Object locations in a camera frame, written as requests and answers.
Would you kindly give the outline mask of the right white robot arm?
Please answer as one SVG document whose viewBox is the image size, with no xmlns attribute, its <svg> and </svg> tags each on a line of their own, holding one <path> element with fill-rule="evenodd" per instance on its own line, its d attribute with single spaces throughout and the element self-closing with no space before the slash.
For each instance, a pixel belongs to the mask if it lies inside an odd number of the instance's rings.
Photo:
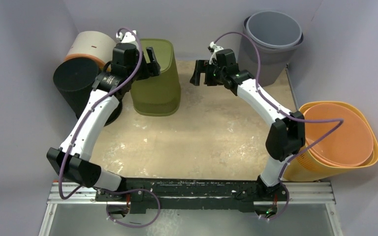
<svg viewBox="0 0 378 236">
<path fill-rule="evenodd" d="M 211 52 L 210 59 L 196 61 L 189 82 L 199 86 L 201 74 L 204 74 L 205 85 L 223 85 L 247 102 L 270 127 L 265 142 L 270 157 L 257 181 L 263 187 L 274 187 L 280 183 L 281 173 L 288 159 L 304 146 L 305 126 L 295 121 L 296 118 L 303 118 L 303 115 L 282 106 L 256 84 L 252 73 L 240 70 L 231 49 L 210 46 L 208 50 Z"/>
</svg>

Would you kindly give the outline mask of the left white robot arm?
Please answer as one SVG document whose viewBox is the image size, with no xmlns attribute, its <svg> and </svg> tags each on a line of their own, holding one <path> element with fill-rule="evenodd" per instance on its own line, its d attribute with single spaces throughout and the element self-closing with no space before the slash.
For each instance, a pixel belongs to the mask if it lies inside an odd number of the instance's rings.
<svg viewBox="0 0 378 236">
<path fill-rule="evenodd" d="M 153 47 L 142 50 L 137 43 L 118 43 L 114 47 L 112 60 L 96 76 L 87 105 L 70 135 L 59 148 L 47 152 L 60 179 L 112 192 L 120 188 L 120 175 L 90 162 L 95 143 L 132 83 L 159 75 L 160 64 Z"/>
</svg>

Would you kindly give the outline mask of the black ribbed waste bin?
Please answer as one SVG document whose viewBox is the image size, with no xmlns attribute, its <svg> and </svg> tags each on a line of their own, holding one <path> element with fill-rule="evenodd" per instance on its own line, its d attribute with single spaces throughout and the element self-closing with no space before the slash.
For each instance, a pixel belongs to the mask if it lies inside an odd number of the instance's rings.
<svg viewBox="0 0 378 236">
<path fill-rule="evenodd" d="M 53 82 L 76 118 L 80 118 L 88 104 L 93 84 L 99 74 L 105 77 L 111 73 L 101 71 L 90 58 L 73 58 L 60 64 L 53 74 Z"/>
</svg>

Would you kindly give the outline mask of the light grey smooth bucket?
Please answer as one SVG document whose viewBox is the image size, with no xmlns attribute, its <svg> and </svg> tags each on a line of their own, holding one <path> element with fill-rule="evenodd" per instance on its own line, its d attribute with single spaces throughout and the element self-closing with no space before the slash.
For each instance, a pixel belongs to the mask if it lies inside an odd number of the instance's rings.
<svg viewBox="0 0 378 236">
<path fill-rule="evenodd" d="M 265 10 L 248 17 L 248 35 L 257 43 L 272 49 L 284 49 L 296 45 L 302 38 L 299 23 L 287 14 Z"/>
</svg>

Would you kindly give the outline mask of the olive green waste bin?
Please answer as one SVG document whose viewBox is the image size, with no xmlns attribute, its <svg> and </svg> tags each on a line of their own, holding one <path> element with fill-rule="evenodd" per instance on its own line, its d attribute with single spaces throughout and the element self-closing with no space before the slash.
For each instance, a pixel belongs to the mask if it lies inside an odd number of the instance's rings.
<svg viewBox="0 0 378 236">
<path fill-rule="evenodd" d="M 143 38 L 142 47 L 152 47 L 160 65 L 160 75 L 135 81 L 130 90 L 134 109 L 143 116 L 174 114 L 181 101 L 181 86 L 173 44 L 166 39 Z"/>
</svg>

